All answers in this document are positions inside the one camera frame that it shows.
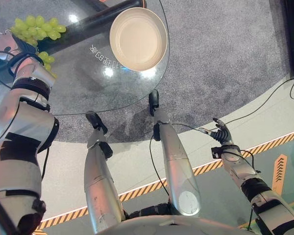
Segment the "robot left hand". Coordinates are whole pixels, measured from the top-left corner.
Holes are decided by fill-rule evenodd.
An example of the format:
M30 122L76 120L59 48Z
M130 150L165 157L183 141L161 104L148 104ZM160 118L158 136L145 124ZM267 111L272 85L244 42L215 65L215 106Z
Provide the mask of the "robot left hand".
M20 53L35 54L36 48L17 38L10 30L0 32L0 51L7 51L13 55Z

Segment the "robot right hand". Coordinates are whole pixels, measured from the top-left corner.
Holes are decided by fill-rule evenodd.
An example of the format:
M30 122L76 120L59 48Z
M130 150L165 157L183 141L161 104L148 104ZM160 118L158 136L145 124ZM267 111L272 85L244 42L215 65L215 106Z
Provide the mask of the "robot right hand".
M227 128L226 124L218 119L218 118L213 118L213 121L216 123L216 127L218 128L217 131L212 131L210 133L210 136L218 141L221 145L226 145L226 144L233 144L232 136Z

